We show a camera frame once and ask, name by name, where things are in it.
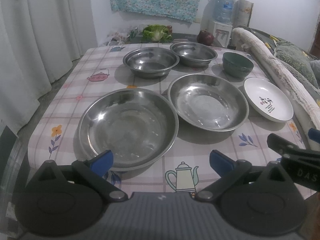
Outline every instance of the stainless steel bowl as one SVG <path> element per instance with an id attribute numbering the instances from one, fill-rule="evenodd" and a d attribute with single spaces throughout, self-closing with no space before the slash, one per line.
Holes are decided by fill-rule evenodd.
<path id="1" fill-rule="evenodd" d="M 178 134 L 178 116 L 163 96 L 147 89 L 120 89 L 91 104 L 78 126 L 78 143 L 91 159 L 110 149 L 114 171 L 130 171 L 160 159 Z"/>
<path id="2" fill-rule="evenodd" d="M 159 78 L 165 76 L 179 63 L 179 57 L 164 48 L 144 48 L 129 52 L 123 58 L 123 64 L 133 74 L 141 78 Z"/>
<path id="3" fill-rule="evenodd" d="M 179 56 L 180 62 L 189 67 L 204 67 L 214 60 L 218 54 L 196 42 L 178 42 L 170 46 L 170 50 Z"/>
<path id="4" fill-rule="evenodd" d="M 248 118 L 249 106 L 241 91 L 223 78 L 189 74 L 172 81 L 168 98 L 178 115 L 209 131 L 231 131 Z"/>

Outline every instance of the green ceramic bowl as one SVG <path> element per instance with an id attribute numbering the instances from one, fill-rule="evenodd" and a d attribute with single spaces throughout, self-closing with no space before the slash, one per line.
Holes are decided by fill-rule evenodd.
<path id="1" fill-rule="evenodd" d="M 251 60 L 234 52 L 225 52 L 222 56 L 222 63 L 224 70 L 236 78 L 246 77 L 253 69 Z"/>

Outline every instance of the flower print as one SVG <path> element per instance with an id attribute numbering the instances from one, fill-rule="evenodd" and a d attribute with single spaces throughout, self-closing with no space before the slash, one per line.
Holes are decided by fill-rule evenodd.
<path id="1" fill-rule="evenodd" d="M 125 47 L 113 47 L 111 50 L 110 50 L 110 52 L 115 52 L 115 51 L 121 51 L 121 50 L 123 50 Z"/>
<path id="2" fill-rule="evenodd" d="M 83 95 L 79 95 L 79 96 L 76 97 L 76 100 L 80 101 L 82 98 L 83 98 Z"/>
<path id="3" fill-rule="evenodd" d="M 297 130 L 297 127 L 294 125 L 293 122 L 291 122 L 291 123 L 289 124 L 289 126 L 291 127 L 291 129 L 292 129 L 294 132 Z"/>
<path id="4" fill-rule="evenodd" d="M 55 137 L 56 135 L 61 134 L 62 133 L 61 127 L 62 127 L 61 124 L 59 124 L 57 127 L 53 127 L 51 129 L 52 130 L 51 137 Z"/>
<path id="5" fill-rule="evenodd" d="M 110 178 L 111 184 L 112 184 L 112 185 L 115 185 L 116 183 L 118 183 L 119 185 L 121 185 L 121 178 L 120 178 L 119 175 L 116 174 L 114 171 L 108 171 L 108 172 L 103 176 L 103 178 L 104 178 L 105 180 L 107 180 L 108 177 L 109 177 L 109 173 L 111 174 L 111 178 Z"/>
<path id="6" fill-rule="evenodd" d="M 49 146 L 49 153 L 50 153 L 50 156 L 49 156 L 49 159 L 51 157 L 51 154 L 53 151 L 55 151 L 59 145 L 56 145 L 55 146 L 55 143 L 56 141 L 59 140 L 60 136 L 61 136 L 61 133 L 62 133 L 62 125 L 59 124 L 57 127 L 53 127 L 51 130 L 52 130 L 52 134 L 51 134 L 51 137 L 55 137 L 54 140 L 51 140 L 51 145 L 52 145 L 52 148 Z"/>
<path id="7" fill-rule="evenodd" d="M 249 141 L 248 141 L 247 137 L 246 137 L 244 134 L 239 135 L 239 138 L 240 138 L 242 141 L 244 141 L 244 142 L 242 142 L 242 143 L 239 143 L 239 146 L 251 145 L 251 146 L 257 147 L 257 146 L 253 143 L 253 140 L 252 140 L 252 138 L 251 138 L 250 135 L 248 135 Z"/>
<path id="8" fill-rule="evenodd" d="M 260 104 L 267 104 L 268 102 L 267 102 L 267 99 L 266 98 L 262 98 L 262 97 L 259 97 L 260 98 L 260 100 L 261 100 L 261 102 L 260 102 Z"/>
<path id="9" fill-rule="evenodd" d="M 299 139 L 299 142 L 303 144 L 302 137 L 301 137 L 301 135 L 300 135 L 300 133 L 299 133 L 298 130 L 296 131 L 296 135 L 297 135 L 297 137 L 298 137 L 298 139 Z"/>

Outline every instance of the cushion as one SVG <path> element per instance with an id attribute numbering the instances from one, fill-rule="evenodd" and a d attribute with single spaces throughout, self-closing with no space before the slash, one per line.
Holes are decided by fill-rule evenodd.
<path id="1" fill-rule="evenodd" d="M 278 47 L 275 49 L 276 57 L 285 63 L 288 63 L 303 75 L 312 85 L 319 88 L 308 57 L 291 42 L 279 41 L 277 44 Z"/>
<path id="2" fill-rule="evenodd" d="M 316 79 L 318 80 L 318 82 L 320 82 L 320 60 L 310 61 L 310 65 L 313 73 L 316 76 Z"/>

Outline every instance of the blue water jug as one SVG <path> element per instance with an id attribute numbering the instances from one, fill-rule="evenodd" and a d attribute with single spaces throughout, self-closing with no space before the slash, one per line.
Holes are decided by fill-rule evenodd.
<path id="1" fill-rule="evenodd" d="M 231 23 L 233 0 L 214 0 L 212 18 L 224 24 Z"/>

